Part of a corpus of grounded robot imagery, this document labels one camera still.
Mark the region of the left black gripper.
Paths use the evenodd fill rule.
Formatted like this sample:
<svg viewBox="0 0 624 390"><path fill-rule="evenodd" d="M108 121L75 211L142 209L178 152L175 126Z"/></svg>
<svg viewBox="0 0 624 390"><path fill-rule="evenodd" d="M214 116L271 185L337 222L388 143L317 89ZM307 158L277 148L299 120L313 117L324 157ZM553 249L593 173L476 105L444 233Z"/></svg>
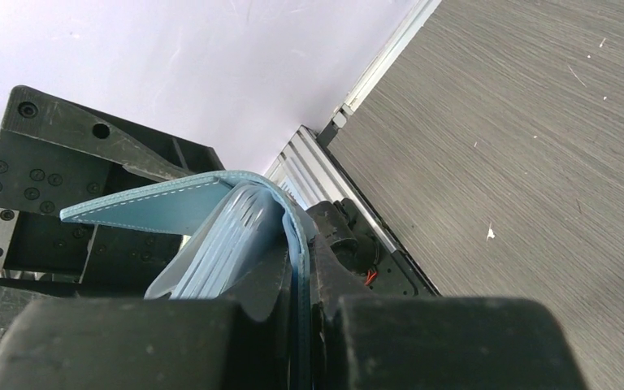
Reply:
<svg viewBox="0 0 624 390"><path fill-rule="evenodd" d="M200 225L225 197L222 169L209 146L15 86L0 125L0 266L147 286L183 238L121 227Z"/></svg>

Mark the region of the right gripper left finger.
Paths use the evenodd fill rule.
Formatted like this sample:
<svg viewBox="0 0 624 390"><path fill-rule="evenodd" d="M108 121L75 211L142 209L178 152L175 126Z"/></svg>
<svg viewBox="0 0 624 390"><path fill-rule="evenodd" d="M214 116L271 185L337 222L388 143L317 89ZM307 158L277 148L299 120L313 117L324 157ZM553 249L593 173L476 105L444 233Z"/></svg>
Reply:
<svg viewBox="0 0 624 390"><path fill-rule="evenodd" d="M0 343L0 389L283 389L288 244L214 299L49 299Z"/></svg>

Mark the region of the blue card holder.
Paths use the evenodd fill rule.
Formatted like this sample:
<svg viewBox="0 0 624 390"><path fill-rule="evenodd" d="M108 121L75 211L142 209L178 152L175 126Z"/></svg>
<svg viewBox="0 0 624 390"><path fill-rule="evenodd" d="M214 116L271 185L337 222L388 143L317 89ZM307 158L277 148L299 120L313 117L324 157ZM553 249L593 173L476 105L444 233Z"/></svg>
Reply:
<svg viewBox="0 0 624 390"><path fill-rule="evenodd" d="M309 241L316 227L277 184L250 171L212 171L85 201L62 209L59 218L187 236L146 299L215 298L283 233L292 266L292 386L313 387Z"/></svg>

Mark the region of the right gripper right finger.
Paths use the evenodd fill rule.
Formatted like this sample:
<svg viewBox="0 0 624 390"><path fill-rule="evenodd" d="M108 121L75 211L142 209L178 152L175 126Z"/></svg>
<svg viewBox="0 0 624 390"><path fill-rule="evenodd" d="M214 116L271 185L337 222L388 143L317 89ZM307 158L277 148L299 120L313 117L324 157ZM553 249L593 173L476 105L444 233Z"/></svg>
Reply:
<svg viewBox="0 0 624 390"><path fill-rule="evenodd" d="M310 242L317 389L584 389L560 323L519 297L372 292Z"/></svg>

